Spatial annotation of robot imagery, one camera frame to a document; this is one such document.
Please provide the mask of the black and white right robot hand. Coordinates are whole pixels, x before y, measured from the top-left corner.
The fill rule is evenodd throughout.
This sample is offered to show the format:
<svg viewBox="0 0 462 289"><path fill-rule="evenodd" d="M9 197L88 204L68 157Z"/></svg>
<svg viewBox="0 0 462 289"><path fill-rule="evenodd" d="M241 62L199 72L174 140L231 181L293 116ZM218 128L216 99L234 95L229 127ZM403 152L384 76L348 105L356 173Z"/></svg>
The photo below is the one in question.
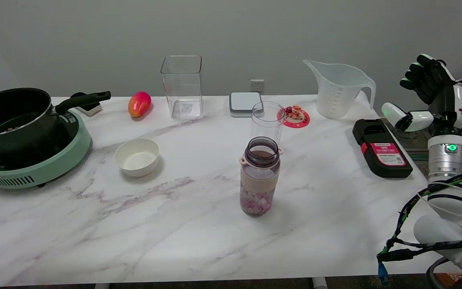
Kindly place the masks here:
<svg viewBox="0 0 462 289"><path fill-rule="evenodd" d="M453 77L443 60L418 55L399 84L416 93L428 109L405 112L386 102L381 111L393 127L414 132L434 126L444 134L454 134L462 128L462 81Z"/></svg>

